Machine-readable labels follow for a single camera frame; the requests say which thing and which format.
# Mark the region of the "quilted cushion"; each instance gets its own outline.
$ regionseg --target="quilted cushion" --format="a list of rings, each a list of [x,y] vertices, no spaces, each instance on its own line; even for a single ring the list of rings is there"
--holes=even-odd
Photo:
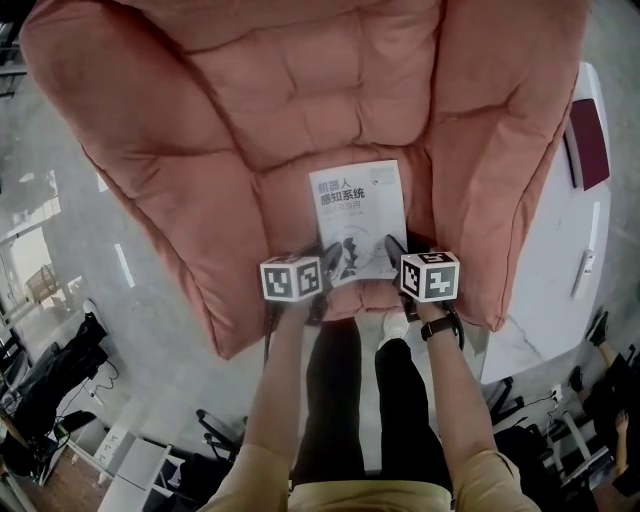
[[[40,0],[25,56],[222,357],[262,335],[259,263],[317,238],[308,173],[377,159],[398,160],[408,228],[461,258],[465,318],[500,327],[586,2],[126,4]],[[379,281],[330,300],[398,305]]]

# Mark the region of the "white box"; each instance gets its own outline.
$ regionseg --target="white box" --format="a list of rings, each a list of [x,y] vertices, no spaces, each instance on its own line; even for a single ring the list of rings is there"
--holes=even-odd
[[[451,252],[402,255],[400,287],[418,302],[436,302],[458,296],[460,262]]]
[[[260,276],[266,300],[298,302],[322,293],[318,256],[271,258],[260,265]]]

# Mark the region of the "white table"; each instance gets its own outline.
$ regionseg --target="white table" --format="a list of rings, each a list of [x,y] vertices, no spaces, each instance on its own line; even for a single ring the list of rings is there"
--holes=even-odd
[[[574,100],[584,98],[595,99],[610,155],[600,83],[593,67],[586,63],[580,66]],[[596,202],[600,203],[600,214],[593,274],[582,299],[575,300],[571,292],[589,247]],[[573,187],[569,157],[562,144],[522,249],[507,321],[497,333],[482,334],[485,339],[481,342],[486,342],[480,377],[483,384],[549,361],[583,340],[602,275],[610,207],[609,180],[586,192]]]

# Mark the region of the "floor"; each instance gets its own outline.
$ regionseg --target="floor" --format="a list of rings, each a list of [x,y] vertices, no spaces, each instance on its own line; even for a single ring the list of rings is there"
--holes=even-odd
[[[635,343],[640,332],[640,11],[628,0],[595,0],[584,45],[584,60],[594,64],[602,83],[612,145],[613,210],[605,271],[598,302],[611,311],[610,340],[618,350]],[[79,388],[68,411],[93,410],[106,423],[133,410],[141,435],[183,449],[209,454],[195,411],[204,408],[233,428],[241,425],[261,373],[262,347],[256,345],[231,362],[219,360],[203,330],[170,280],[140,228],[98,179],[68,127],[27,77],[10,101],[0,101],[0,293],[6,304],[22,299],[24,282],[42,265],[51,265],[61,290],[23,320],[18,330],[32,357],[52,341],[64,343],[82,320],[81,304],[92,297],[110,336],[105,341],[119,370],[112,369]],[[368,467],[379,466],[378,397],[373,356],[381,317],[361,317],[363,386],[361,439]],[[314,332],[307,332],[308,357]],[[432,392],[426,347],[417,332],[410,344]],[[469,348],[465,355],[477,373],[482,363]],[[533,401],[564,383],[580,363],[585,381],[594,382],[603,365],[586,344],[548,364],[515,377],[516,391]],[[494,387],[485,390],[489,397]],[[576,409],[564,388],[553,411]],[[549,401],[523,412],[544,426]]]

